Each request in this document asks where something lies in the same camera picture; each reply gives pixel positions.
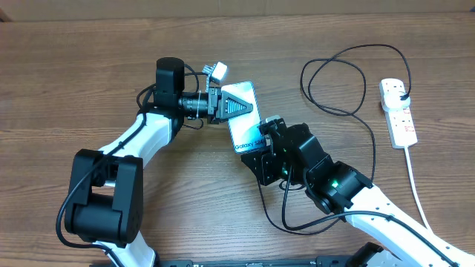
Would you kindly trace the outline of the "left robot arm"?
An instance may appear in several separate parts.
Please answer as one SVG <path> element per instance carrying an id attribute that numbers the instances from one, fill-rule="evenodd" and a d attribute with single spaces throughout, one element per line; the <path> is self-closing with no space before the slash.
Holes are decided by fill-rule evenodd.
<path id="1" fill-rule="evenodd" d="M 158 266 L 147 245 L 143 219 L 143 170 L 167 146 L 185 119 L 225 122 L 253 112 L 255 104 L 215 86 L 187 92 L 185 78 L 198 77 L 182 59 L 156 63 L 156 81 L 137 95 L 134 124 L 99 150 L 82 149 L 73 159 L 68 195 L 56 217 L 56 236 L 71 248 L 96 248 L 113 266 Z"/>

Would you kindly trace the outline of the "Samsung Galaxy smartphone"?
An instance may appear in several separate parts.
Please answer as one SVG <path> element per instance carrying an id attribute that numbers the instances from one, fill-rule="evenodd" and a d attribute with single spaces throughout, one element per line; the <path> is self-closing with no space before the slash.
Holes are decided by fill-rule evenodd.
<path id="1" fill-rule="evenodd" d="M 233 148 L 236 154 L 246 154 L 266 147 L 266 140 L 258 126 L 261 122 L 255 89 L 250 81 L 222 87 L 223 92 L 230 93 L 252 105 L 252 111 L 228 120 Z"/>

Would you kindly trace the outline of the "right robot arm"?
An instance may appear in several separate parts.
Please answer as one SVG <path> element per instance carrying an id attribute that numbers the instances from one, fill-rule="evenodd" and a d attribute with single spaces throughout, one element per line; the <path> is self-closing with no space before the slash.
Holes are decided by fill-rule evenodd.
<path id="1" fill-rule="evenodd" d="M 286 126 L 282 118 L 263 121 L 260 134 L 270 144 L 243 154 L 242 162 L 261 185 L 280 178 L 305 187 L 325 216 L 340 218 L 369 234 L 407 266 L 473 266 L 474 256 L 430 233 L 392 203 L 356 170 L 333 161 L 307 124 Z"/>

